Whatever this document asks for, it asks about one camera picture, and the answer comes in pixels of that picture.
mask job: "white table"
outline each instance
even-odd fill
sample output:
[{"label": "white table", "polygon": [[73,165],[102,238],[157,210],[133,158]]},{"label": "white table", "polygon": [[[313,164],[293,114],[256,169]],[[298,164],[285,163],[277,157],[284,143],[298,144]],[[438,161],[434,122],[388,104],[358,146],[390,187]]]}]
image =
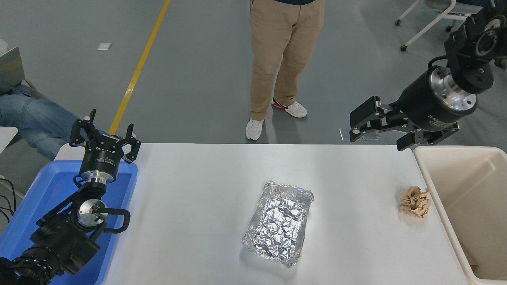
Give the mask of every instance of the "white table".
[{"label": "white table", "polygon": [[[130,227],[104,284],[468,284],[434,207],[425,219],[397,212],[406,187],[425,188],[410,150],[143,144],[135,163]],[[289,269],[241,244],[269,180],[315,195]]]},{"label": "white table", "polygon": [[18,129],[14,127],[0,127],[0,153],[9,145],[12,138],[18,133]]}]

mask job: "crumpled paper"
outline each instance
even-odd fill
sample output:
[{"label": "crumpled paper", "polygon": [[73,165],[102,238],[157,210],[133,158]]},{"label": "crumpled paper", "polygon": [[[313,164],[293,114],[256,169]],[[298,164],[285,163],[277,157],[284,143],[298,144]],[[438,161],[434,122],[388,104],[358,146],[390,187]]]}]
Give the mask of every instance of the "crumpled paper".
[{"label": "crumpled paper", "polygon": [[412,186],[406,188],[401,196],[402,203],[398,212],[405,212],[418,218],[424,218],[429,211],[431,200],[428,198],[430,191],[421,193],[421,188]]}]

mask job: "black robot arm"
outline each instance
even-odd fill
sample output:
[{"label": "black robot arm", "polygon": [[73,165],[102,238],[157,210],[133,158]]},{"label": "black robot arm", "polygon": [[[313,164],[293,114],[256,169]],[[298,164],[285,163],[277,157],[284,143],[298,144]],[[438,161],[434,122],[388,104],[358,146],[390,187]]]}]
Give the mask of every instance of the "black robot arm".
[{"label": "black robot arm", "polygon": [[[120,160],[132,163],[141,142],[132,133],[133,125],[124,139],[101,134],[93,125],[94,117],[95,110],[84,120],[77,120],[70,138],[71,146],[86,148],[79,171],[86,182],[37,221],[39,228],[30,236],[32,247],[12,261],[0,258],[0,284],[47,285],[64,272],[74,275],[100,250],[95,242],[100,234],[117,234],[128,228],[130,213],[108,208],[101,198],[106,184],[116,180]],[[131,151],[124,155],[122,146],[127,144]],[[123,225],[107,228],[107,215],[123,216]]]},{"label": "black robot arm", "polygon": [[[459,130],[457,121],[474,112],[477,94],[493,85],[489,62],[507,58],[507,3],[491,0],[450,34],[446,56],[407,87],[396,102],[373,96],[350,113],[350,141],[369,132],[397,130],[402,151],[412,145],[436,145]],[[448,67],[433,66],[447,59]]]}]

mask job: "beige plastic bin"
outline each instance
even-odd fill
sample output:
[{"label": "beige plastic bin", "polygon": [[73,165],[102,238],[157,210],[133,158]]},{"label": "beige plastic bin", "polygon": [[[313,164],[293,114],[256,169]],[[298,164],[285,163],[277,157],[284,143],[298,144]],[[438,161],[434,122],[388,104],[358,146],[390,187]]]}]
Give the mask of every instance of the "beige plastic bin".
[{"label": "beige plastic bin", "polygon": [[[414,151],[471,284],[507,285],[507,155],[491,147]],[[475,274],[462,247],[476,261]]]}]

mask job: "black cable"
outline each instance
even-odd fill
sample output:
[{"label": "black cable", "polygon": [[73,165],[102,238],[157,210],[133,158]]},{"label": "black cable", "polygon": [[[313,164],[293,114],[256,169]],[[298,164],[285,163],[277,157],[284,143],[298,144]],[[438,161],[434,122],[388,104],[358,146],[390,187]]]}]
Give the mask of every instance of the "black cable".
[{"label": "black cable", "polygon": [[447,55],[437,56],[436,58],[430,60],[428,62],[428,69],[431,69],[433,67],[433,64],[435,63],[435,61],[439,61],[442,59],[448,59]]},{"label": "black cable", "polygon": [[11,222],[11,220],[9,220],[9,217],[7,216],[7,214],[5,214],[5,213],[4,213],[4,211],[2,211],[2,210],[0,210],[0,212],[1,212],[2,214],[4,214],[5,218],[7,219],[7,223],[10,223],[10,222]]},{"label": "black cable", "polygon": [[76,176],[74,176],[74,177],[72,178],[72,181],[74,181],[74,185],[75,185],[76,187],[81,188],[81,186],[83,185],[83,184],[81,184],[81,182],[86,181],[86,180],[81,179],[81,180],[79,180],[79,181],[78,181],[78,180],[76,179],[77,177],[79,177],[79,174],[78,174],[78,175],[76,175]]},{"label": "black cable", "polygon": [[3,181],[7,181],[9,182],[9,184],[11,184],[11,187],[12,187],[12,197],[14,198],[14,212],[17,210],[16,209],[16,193],[14,192],[14,184],[12,184],[12,182],[10,182],[9,180],[7,179],[4,179],[4,178],[0,178],[0,180],[3,180]]},{"label": "black cable", "polygon": [[7,204],[9,204],[9,212],[11,212],[11,215],[14,215],[14,211],[12,210],[11,202],[9,199],[4,195],[0,195],[0,197],[4,197],[7,200]]},{"label": "black cable", "polygon": [[11,216],[13,214],[13,211],[11,209],[9,209],[9,208],[0,207],[0,209],[9,211],[9,213],[11,214]]}]

